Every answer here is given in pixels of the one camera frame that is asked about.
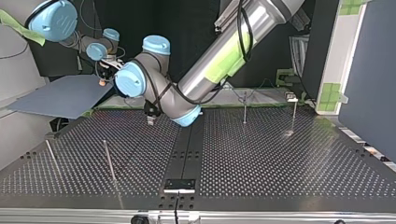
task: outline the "perforated metal table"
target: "perforated metal table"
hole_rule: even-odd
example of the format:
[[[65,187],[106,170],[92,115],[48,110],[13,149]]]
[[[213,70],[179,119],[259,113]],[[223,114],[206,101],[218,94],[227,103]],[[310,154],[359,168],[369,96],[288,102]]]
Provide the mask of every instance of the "perforated metal table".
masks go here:
[[[243,113],[207,109],[179,128],[166,117],[148,126],[141,111],[97,111],[51,141],[56,160],[42,145],[1,171],[0,207],[396,214],[396,174],[325,118],[250,108],[244,124]],[[176,203],[167,179],[194,179],[195,193]]]

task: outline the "green tape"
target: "green tape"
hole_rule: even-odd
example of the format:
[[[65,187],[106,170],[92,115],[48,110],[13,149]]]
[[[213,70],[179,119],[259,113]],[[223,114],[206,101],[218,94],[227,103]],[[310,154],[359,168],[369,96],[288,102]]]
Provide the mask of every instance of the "green tape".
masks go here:
[[[340,8],[340,15],[358,15],[361,10],[362,0],[344,0]]]
[[[244,46],[248,50],[248,31],[245,31],[242,37]],[[244,64],[245,61],[239,44],[239,36],[236,31],[217,53],[212,63],[207,67],[205,77],[213,83],[219,83],[227,75],[232,77]]]
[[[43,35],[24,28],[14,18],[12,18],[8,13],[6,13],[2,9],[0,9],[0,22],[3,25],[11,27],[16,32],[20,33],[20,35],[23,35],[24,37],[35,41],[41,46],[44,46],[44,44],[46,43],[46,39],[44,38]]]
[[[318,111],[335,111],[340,100],[340,83],[324,83],[319,97]]]

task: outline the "vertical metal post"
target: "vertical metal post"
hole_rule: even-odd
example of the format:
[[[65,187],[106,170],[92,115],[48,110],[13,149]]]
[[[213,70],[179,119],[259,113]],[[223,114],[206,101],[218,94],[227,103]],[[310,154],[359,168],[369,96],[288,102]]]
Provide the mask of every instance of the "vertical metal post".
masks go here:
[[[297,103],[298,103],[298,101],[296,101],[296,102],[294,103],[293,120],[296,118]]]
[[[50,156],[52,157],[53,160],[56,160],[55,154],[53,154],[53,151],[52,151],[52,146],[50,145],[50,140],[47,139],[46,144],[47,144],[47,148],[49,149]]]
[[[113,177],[114,181],[117,181],[116,175],[114,174],[113,162],[111,161],[110,151],[108,150],[108,146],[107,146],[107,141],[106,140],[103,140],[103,146],[105,147],[106,156],[107,156],[107,162],[108,162],[108,166],[110,167],[111,176]]]
[[[244,124],[247,123],[247,116],[248,116],[248,106],[247,106],[247,93],[245,92],[245,98],[244,98]]]

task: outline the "metal frame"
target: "metal frame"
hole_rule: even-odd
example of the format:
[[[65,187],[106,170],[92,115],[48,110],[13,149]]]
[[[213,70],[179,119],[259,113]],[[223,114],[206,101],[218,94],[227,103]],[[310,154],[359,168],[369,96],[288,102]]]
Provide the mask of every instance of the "metal frame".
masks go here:
[[[133,216],[148,217],[149,223],[175,223],[173,212],[136,210],[0,209],[0,223],[130,223]],[[394,214],[362,213],[178,213],[182,223],[394,223]]]

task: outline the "cable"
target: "cable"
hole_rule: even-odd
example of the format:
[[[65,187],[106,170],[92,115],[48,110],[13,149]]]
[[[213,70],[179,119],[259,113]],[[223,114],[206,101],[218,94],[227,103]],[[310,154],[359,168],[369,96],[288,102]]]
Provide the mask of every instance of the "cable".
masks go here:
[[[122,49],[122,51],[123,51],[123,53],[121,54],[121,56],[117,56],[117,59],[124,57],[124,56],[125,56],[125,54],[126,54],[126,51],[125,51],[125,49],[124,49],[124,48],[122,48],[122,47],[117,47],[117,49]]]
[[[36,9],[32,14],[30,14],[30,16],[26,19],[26,22],[24,24],[24,27],[26,29],[29,29],[29,24],[32,21],[32,19],[40,14],[42,11],[44,11],[44,9],[46,9],[47,7],[51,6],[52,4],[58,2],[59,0],[50,0],[47,3],[45,3],[43,6],[41,6],[40,8]]]
[[[240,96],[238,93],[236,93],[236,91],[235,91],[233,88],[231,88],[231,90],[232,90],[233,93],[238,97],[238,101],[241,102],[242,104],[244,104],[245,102],[248,101],[248,99],[249,99],[251,96],[253,96],[253,93],[254,93],[255,91],[257,91],[258,89],[260,89],[261,87],[264,86],[264,84],[265,84],[266,81],[269,81],[270,84],[271,84],[271,86],[276,90],[276,87],[274,86],[274,83],[273,83],[269,78],[265,78],[265,79],[262,81],[262,84],[261,84],[258,88],[255,88],[255,89],[250,93],[250,95],[249,95],[248,97],[246,97],[246,98],[244,98],[244,97]]]
[[[294,57],[294,49],[290,48],[290,51],[291,51],[291,58],[293,59],[294,63],[296,64],[296,67],[297,67],[297,61]],[[312,98],[312,96],[309,94],[308,90],[306,89],[306,87],[303,83],[303,78],[301,77],[301,74],[299,74],[300,72],[298,71],[298,69],[296,69],[296,73],[297,73],[297,77],[300,79],[300,83],[303,86],[304,91],[306,92],[306,95],[309,97],[312,104],[314,104],[314,106],[317,107],[317,103],[315,102],[316,100],[314,98]]]
[[[151,85],[151,88],[152,88],[152,90],[154,91],[155,100],[158,101],[158,108],[160,109],[160,111],[163,111],[163,109],[162,109],[162,107],[161,107],[161,100],[160,100],[160,97],[159,97],[159,94],[158,94],[157,87],[155,86],[155,83],[152,81],[152,78],[151,78],[151,76],[149,75],[148,70],[147,70],[146,67],[145,67],[141,62],[139,62],[137,59],[132,59],[131,62],[137,63],[137,65],[138,65],[138,66],[140,67],[140,69],[143,71],[143,73],[145,74],[145,76],[148,78],[148,81],[149,81],[149,83],[150,83],[150,85]]]
[[[14,57],[20,56],[21,54],[23,54],[23,53],[27,50],[27,47],[28,47],[28,46],[29,46],[29,43],[26,42],[26,46],[24,47],[24,49],[23,49],[21,52],[16,53],[16,54],[14,54],[14,55],[9,55],[9,56],[6,56],[6,57],[1,57],[0,60],[2,60],[2,59],[9,59],[9,58],[14,58]]]
[[[97,29],[94,27],[91,27],[87,22],[85,22],[84,17],[82,16],[82,7],[84,6],[85,0],[82,0],[81,5],[79,5],[79,16],[81,17],[82,22],[87,26],[88,28],[94,30],[94,31],[102,31],[102,29]]]
[[[251,29],[251,25],[248,20],[248,14],[242,8],[242,5],[243,5],[243,0],[239,0],[238,11],[237,11],[237,15],[236,15],[236,24],[237,24],[237,29],[238,29],[239,45],[241,47],[242,55],[243,55],[245,62],[248,62],[251,58],[251,50],[253,49],[253,31]],[[245,24],[247,25],[247,30],[248,30],[248,34],[249,34],[249,46],[248,46],[247,52],[245,50],[244,38],[242,35],[242,16],[244,17]]]
[[[174,211],[174,213],[175,213],[175,223],[176,224],[178,224],[178,215],[177,215],[178,196],[179,196],[179,194],[177,195],[176,204],[175,204],[175,211]]]
[[[224,87],[225,83],[226,83],[226,81],[220,86],[220,88],[218,90],[216,90],[216,92],[209,99],[207,99],[205,101],[193,101],[192,99],[187,97],[183,92],[181,92],[181,90],[176,85],[172,84],[172,87],[175,89],[177,94],[179,94],[181,96],[181,98],[183,98],[185,101],[189,102],[190,104],[192,104],[192,105],[204,105],[204,104],[207,104],[210,101],[212,101],[219,94],[219,92]]]

